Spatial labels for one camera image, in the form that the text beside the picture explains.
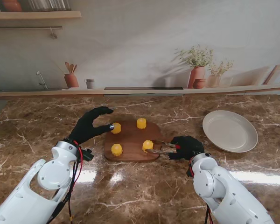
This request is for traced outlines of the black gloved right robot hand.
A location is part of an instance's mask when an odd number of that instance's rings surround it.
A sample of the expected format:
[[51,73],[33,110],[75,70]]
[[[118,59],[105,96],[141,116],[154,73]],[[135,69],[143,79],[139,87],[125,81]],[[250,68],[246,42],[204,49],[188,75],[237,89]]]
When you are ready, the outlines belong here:
[[180,148],[176,149],[175,153],[168,154],[170,160],[189,161],[192,157],[204,153],[203,144],[191,136],[176,136],[171,140],[171,144],[178,145]]

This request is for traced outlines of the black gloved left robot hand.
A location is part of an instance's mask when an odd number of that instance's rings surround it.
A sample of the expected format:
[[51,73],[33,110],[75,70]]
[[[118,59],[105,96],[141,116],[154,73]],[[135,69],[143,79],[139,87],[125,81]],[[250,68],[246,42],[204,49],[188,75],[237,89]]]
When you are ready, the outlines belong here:
[[77,122],[67,140],[70,143],[80,145],[89,139],[104,134],[112,130],[111,124],[94,127],[93,121],[100,115],[111,114],[113,110],[101,106],[86,112]]

